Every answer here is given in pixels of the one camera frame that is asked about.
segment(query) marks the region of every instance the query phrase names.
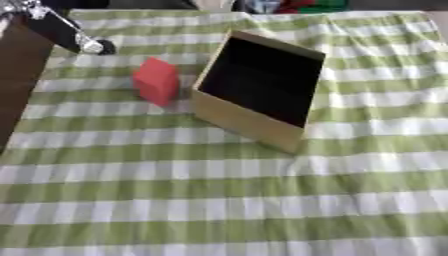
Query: green and white tablecloth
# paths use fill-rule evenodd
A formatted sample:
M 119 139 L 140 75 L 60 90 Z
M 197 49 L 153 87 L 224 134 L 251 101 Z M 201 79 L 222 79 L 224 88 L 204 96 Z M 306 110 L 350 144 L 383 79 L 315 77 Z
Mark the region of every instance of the green and white tablecloth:
M 53 51 L 0 160 L 1 255 L 448 254 L 448 48 L 424 13 L 72 17 L 118 54 Z M 192 116 L 228 29 L 328 53 L 297 155 Z M 180 69 L 166 109 L 132 89 L 148 56 Z

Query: cardboard box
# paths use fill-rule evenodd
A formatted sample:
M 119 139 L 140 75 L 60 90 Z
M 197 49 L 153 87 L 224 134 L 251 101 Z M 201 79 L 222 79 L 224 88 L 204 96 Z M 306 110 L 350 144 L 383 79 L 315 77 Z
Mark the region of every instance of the cardboard box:
M 193 86 L 195 115 L 294 153 L 325 54 L 229 32 Z

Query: checkered tablecloth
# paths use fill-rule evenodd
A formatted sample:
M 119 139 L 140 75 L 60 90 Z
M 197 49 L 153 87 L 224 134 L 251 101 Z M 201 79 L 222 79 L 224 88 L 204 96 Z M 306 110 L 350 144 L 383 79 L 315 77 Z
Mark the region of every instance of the checkered tablecloth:
M 53 51 L 0 159 L 0 255 L 448 254 L 448 47 L 424 13 L 71 16 L 118 54 Z M 228 29 L 328 54 L 296 155 L 193 117 Z M 132 88 L 148 56 L 179 67 L 168 108 Z

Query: open box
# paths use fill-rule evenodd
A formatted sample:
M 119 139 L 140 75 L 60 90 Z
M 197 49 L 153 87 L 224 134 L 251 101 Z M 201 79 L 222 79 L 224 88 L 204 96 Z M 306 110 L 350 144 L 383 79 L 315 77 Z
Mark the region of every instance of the open box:
M 294 153 L 325 54 L 229 32 L 193 86 L 195 115 Z

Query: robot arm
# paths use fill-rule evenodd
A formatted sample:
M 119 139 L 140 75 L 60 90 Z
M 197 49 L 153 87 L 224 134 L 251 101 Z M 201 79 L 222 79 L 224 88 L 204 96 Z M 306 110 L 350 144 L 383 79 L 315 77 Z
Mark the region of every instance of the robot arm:
M 0 0 L 0 8 L 0 19 L 21 15 L 25 26 L 70 51 L 98 55 L 115 53 L 112 42 L 92 39 L 78 24 L 40 0 Z

